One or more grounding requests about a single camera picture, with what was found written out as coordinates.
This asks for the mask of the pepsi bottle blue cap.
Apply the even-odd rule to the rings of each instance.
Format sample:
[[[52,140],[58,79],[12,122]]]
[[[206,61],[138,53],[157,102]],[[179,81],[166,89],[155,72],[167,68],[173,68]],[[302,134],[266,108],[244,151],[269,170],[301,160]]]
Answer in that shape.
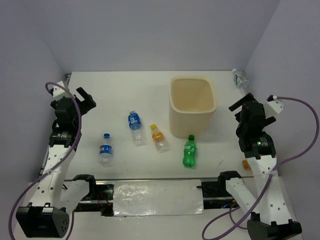
[[[110,167],[113,164],[113,148],[111,146],[111,136],[109,133],[103,135],[103,143],[99,148],[98,162],[103,167]]]

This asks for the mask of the green sprite bottle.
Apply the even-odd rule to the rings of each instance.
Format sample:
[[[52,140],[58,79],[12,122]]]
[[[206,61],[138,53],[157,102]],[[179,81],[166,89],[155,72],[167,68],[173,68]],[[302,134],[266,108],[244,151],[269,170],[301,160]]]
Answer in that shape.
[[[193,168],[196,164],[197,145],[195,143],[195,136],[189,135],[188,140],[183,148],[182,164],[186,168]]]

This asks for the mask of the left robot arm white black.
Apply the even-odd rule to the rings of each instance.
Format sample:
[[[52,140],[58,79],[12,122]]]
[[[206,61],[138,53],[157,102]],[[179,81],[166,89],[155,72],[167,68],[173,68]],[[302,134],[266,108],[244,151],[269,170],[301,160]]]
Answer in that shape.
[[[15,217],[27,238],[69,238],[73,215],[79,202],[97,196],[93,175],[78,174],[63,188],[68,168],[81,138],[82,116],[97,104],[82,87],[77,88],[79,100],[67,87],[57,83],[49,93],[55,120],[49,138],[45,167],[38,179],[28,186],[34,194],[26,205],[14,205],[10,216]]]

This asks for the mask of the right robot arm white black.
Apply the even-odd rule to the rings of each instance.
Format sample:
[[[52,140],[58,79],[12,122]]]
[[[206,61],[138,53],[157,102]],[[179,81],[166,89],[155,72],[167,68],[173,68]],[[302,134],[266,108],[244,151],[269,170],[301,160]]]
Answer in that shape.
[[[281,112],[284,104],[268,100],[266,105],[272,109],[271,116],[266,115],[266,106],[248,93],[229,107],[232,112],[241,108],[235,114],[238,122],[236,135],[253,173],[258,197],[252,195],[237,171],[220,173],[217,190],[223,196],[231,195],[244,211],[234,228],[246,221],[252,240],[288,240],[301,234],[302,227],[288,210],[276,170],[274,142],[264,131],[276,121],[275,115]]]

